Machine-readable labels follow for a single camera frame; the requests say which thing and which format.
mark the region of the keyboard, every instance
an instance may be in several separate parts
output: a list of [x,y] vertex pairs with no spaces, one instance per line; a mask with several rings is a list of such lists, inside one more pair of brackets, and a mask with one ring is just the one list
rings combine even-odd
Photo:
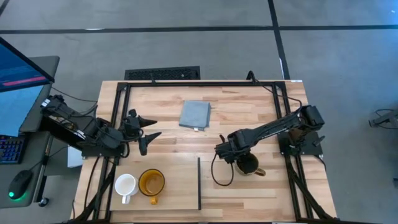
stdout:
[[200,67],[172,67],[126,70],[125,80],[199,80]]
[[0,164],[21,163],[25,148],[25,137],[0,135]]

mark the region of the computer mouse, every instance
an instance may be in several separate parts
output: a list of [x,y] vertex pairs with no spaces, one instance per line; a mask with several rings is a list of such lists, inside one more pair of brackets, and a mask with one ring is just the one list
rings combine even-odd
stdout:
[[33,176],[30,170],[20,171],[12,180],[8,188],[8,196],[11,199],[19,199],[26,191],[27,186]]

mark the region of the black floor stripe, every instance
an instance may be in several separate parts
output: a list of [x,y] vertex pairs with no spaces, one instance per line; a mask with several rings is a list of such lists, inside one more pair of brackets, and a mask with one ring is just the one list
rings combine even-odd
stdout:
[[271,26],[144,27],[114,29],[0,30],[0,34],[103,34],[135,32],[256,31],[272,29]]
[[398,25],[358,25],[358,26],[280,26],[279,30],[384,30],[398,29]]
[[0,6],[0,16],[4,12],[4,10],[6,9],[6,6],[8,5],[9,1],[10,0],[4,0],[4,2],[2,2],[1,6]]
[[275,35],[276,46],[278,49],[279,59],[280,63],[282,64],[282,76],[285,80],[290,80],[289,69],[287,68],[285,50],[284,50],[284,45],[282,43],[282,37],[280,36],[274,1],[268,0],[268,5],[269,5],[269,12],[271,13],[272,26],[274,28],[274,35]]

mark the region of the mug handle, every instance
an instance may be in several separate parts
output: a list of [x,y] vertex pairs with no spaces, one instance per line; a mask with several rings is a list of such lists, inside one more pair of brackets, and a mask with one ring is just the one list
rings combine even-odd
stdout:
[[123,196],[123,198],[122,198],[122,204],[127,205],[128,203],[130,203],[130,195]]
[[256,171],[254,171],[254,173],[256,174],[256,175],[259,175],[259,176],[261,176],[261,177],[265,177],[266,176],[266,171],[265,170],[263,170],[263,169],[261,169],[261,168],[257,168],[257,170]]
[[157,205],[157,196],[153,196],[150,198],[150,204],[151,205]]

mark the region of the amber glass mug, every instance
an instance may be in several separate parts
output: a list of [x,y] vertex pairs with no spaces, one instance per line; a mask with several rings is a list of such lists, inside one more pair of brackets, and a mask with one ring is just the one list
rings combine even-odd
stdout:
[[150,204],[157,205],[157,197],[165,184],[165,178],[161,171],[157,169],[146,170],[141,174],[138,182],[141,193],[150,197]]

